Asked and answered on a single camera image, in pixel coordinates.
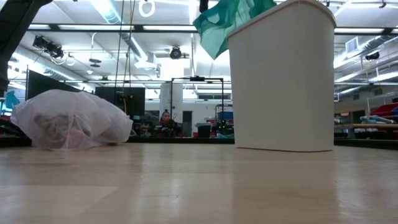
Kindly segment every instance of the red object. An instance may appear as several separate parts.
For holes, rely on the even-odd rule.
[[[396,108],[398,108],[398,103],[391,103],[391,104],[388,104],[388,105],[382,105],[379,108],[373,110],[371,112],[371,115],[378,115],[378,116],[383,117],[383,118],[388,118],[388,117],[391,117],[391,116],[394,115],[392,113],[392,111],[394,109],[396,109]]]
[[[215,123],[216,123],[216,120],[214,120],[214,119],[209,119],[209,120],[206,120],[206,122],[207,122],[207,123],[211,123],[211,124],[215,124]]]

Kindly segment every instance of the green cloth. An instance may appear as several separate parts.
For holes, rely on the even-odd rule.
[[[216,59],[228,50],[227,37],[231,31],[274,6],[273,0],[220,0],[193,21],[201,46]]]

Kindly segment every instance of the black metal frame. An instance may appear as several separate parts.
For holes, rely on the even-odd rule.
[[[44,28],[35,28],[34,26],[48,26],[49,29]],[[91,26],[90,29],[61,29],[59,26]],[[114,29],[101,29],[101,27],[115,27]],[[103,32],[103,33],[130,33],[130,29],[120,30],[120,24],[52,24],[52,23],[36,23],[32,24],[32,27],[28,28],[28,31],[37,31],[37,32]],[[187,24],[123,24],[122,26],[134,26],[134,29],[131,31],[133,33],[181,33],[181,34],[197,34],[198,31],[192,25]],[[145,29],[144,26],[153,26],[153,27],[176,27],[176,29]],[[181,30],[178,27],[191,27],[191,30]],[[349,31],[349,32],[335,32],[335,35],[391,35],[398,36],[398,32],[392,33],[396,27],[337,27],[336,29],[383,29],[382,32],[363,32],[358,30],[357,32]]]
[[[183,78],[172,78],[170,82],[170,115],[173,116],[173,82],[174,80],[189,80],[190,82],[207,82],[207,84],[213,84],[214,80],[221,82],[221,104],[222,104],[222,116],[221,120],[224,120],[224,78],[205,78],[205,77],[183,77]]]

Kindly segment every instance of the clear plastic bag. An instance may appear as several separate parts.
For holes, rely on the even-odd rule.
[[[86,149],[126,142],[132,120],[98,96],[49,90],[14,108],[11,122],[47,149]]]

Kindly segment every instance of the black screen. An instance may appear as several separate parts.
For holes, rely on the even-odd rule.
[[[29,76],[27,80],[27,100],[44,93],[48,90],[65,90],[79,92],[81,90],[74,88],[73,86],[64,84],[53,78],[46,77],[37,72],[29,70]]]
[[[116,102],[114,97],[114,87],[96,87],[95,95],[102,99],[116,105],[119,108],[123,108],[124,102],[118,100],[118,96],[126,97],[126,112],[129,116],[144,115],[145,114],[145,88],[121,88],[116,89]]]

